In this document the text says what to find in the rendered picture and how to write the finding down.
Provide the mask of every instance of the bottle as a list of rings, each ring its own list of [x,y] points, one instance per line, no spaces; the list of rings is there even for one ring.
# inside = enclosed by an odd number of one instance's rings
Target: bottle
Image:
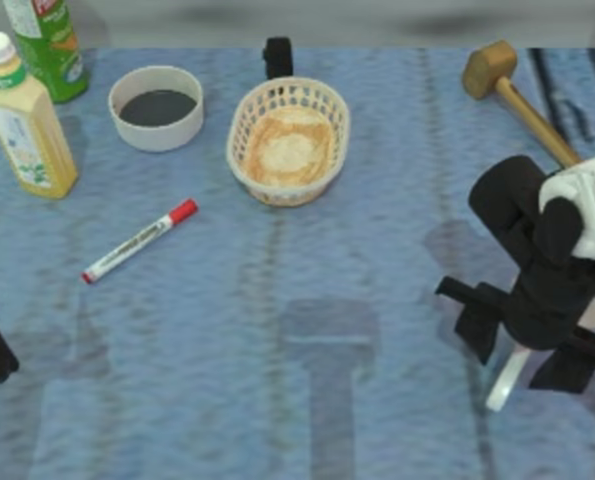
[[[0,143],[22,188],[62,198],[77,168],[46,87],[28,74],[12,40],[0,32]]]
[[[88,74],[64,0],[4,0],[21,57],[54,103],[88,88]]]

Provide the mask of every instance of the marker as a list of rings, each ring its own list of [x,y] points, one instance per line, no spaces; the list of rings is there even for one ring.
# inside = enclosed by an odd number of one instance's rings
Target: marker
[[[133,238],[122,243],[119,247],[103,257],[101,260],[93,263],[84,271],[84,273],[81,274],[81,278],[83,278],[88,284],[95,283],[113,268],[121,265],[130,257],[135,255],[146,245],[154,240],[157,240],[174,226],[179,225],[181,222],[193,215],[195,212],[197,212],[197,209],[197,204],[193,200],[186,200],[184,203],[171,210],[167,215],[164,215],[152,225],[144,228]]]

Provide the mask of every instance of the blue tablecloth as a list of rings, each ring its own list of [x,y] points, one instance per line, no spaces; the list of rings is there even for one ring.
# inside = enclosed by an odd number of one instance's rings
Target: blue tablecloth
[[[482,170],[555,163],[494,96],[462,90],[466,50],[298,50],[297,73],[352,111],[347,164],[300,209],[250,198],[225,161],[258,50],[88,52],[92,86],[58,113],[81,170],[54,202],[0,149],[0,326],[22,370],[0,385],[0,480],[595,479],[580,397],[517,391],[442,333],[442,275],[514,270],[466,205]],[[541,108],[527,57],[513,79]],[[120,76],[170,64],[203,83],[206,123],[152,155],[118,138]],[[200,212],[99,284],[79,274],[193,197]]]

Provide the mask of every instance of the red marker cap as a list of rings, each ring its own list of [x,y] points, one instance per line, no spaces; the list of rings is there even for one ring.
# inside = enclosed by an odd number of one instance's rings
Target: red marker cap
[[[199,208],[194,200],[189,199],[172,210],[168,216],[173,221],[173,225],[183,222],[191,215],[194,215]]]

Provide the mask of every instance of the bottle label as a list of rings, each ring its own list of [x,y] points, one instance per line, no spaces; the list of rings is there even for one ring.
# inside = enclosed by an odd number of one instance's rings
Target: bottle label
[[[4,0],[28,70],[65,102],[88,88],[79,42],[64,0]]]
[[[26,80],[26,69],[21,66],[10,75],[0,77],[0,90],[15,88]]]
[[[0,140],[21,181],[41,188],[51,188],[46,165],[24,116],[0,108]]]

